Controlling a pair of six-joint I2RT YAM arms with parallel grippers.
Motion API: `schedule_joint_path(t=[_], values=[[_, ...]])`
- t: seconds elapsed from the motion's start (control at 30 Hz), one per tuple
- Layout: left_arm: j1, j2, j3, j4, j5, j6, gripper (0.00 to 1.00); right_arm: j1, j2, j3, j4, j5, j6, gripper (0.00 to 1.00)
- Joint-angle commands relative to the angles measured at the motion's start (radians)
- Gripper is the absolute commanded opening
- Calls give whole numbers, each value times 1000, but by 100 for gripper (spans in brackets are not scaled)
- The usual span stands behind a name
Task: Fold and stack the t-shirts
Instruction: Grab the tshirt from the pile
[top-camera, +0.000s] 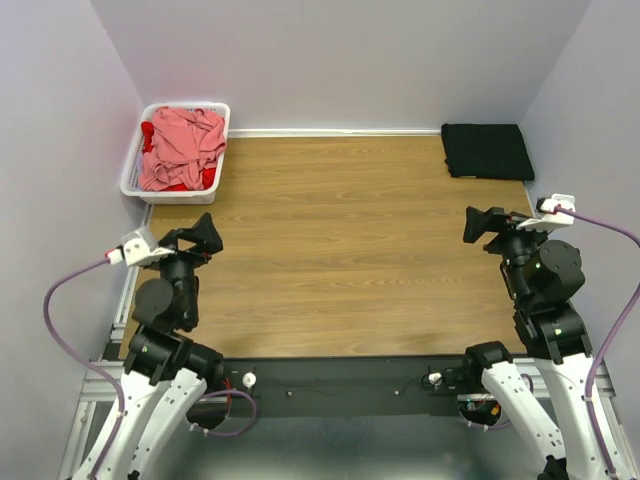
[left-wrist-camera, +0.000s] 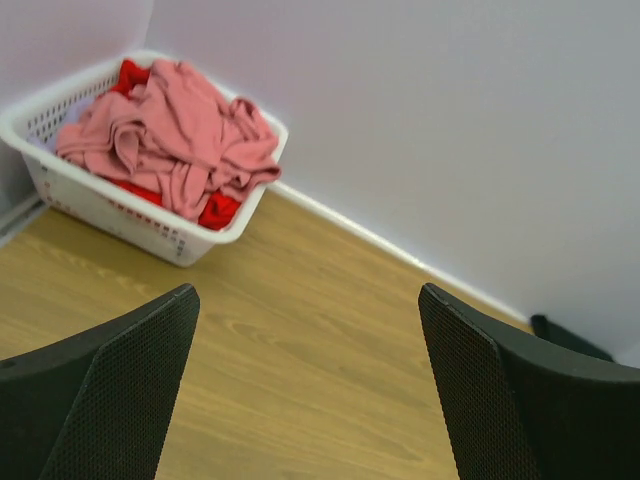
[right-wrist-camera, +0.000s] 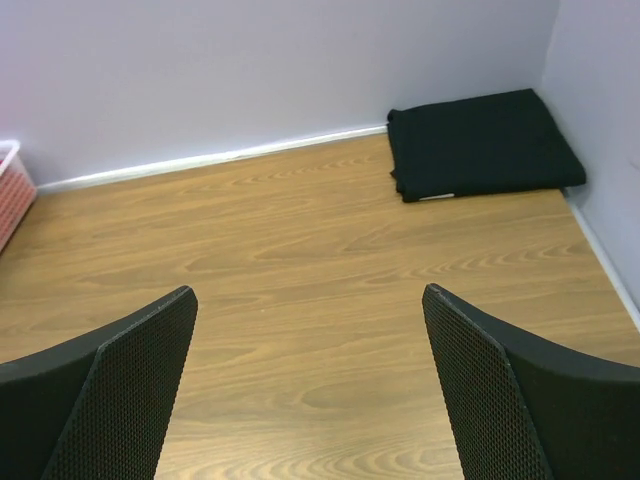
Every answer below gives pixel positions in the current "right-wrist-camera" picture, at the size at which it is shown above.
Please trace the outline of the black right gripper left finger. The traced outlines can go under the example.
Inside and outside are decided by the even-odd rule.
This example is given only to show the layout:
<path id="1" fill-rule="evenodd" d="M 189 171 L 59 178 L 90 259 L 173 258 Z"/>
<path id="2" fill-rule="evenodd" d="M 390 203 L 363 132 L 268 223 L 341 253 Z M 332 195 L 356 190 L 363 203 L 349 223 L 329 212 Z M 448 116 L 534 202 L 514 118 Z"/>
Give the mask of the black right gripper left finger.
<path id="1" fill-rule="evenodd" d="M 151 479 L 198 311 L 182 286 L 1 366 L 4 479 Z"/>

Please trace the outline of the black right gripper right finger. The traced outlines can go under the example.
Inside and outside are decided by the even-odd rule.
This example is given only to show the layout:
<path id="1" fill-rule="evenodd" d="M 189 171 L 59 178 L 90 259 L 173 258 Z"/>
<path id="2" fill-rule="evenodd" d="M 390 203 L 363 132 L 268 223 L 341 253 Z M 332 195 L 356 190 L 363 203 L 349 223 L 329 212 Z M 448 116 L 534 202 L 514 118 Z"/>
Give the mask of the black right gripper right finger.
<path id="1" fill-rule="evenodd" d="M 426 330 L 467 479 L 636 479 L 639 370 L 426 286 Z"/>

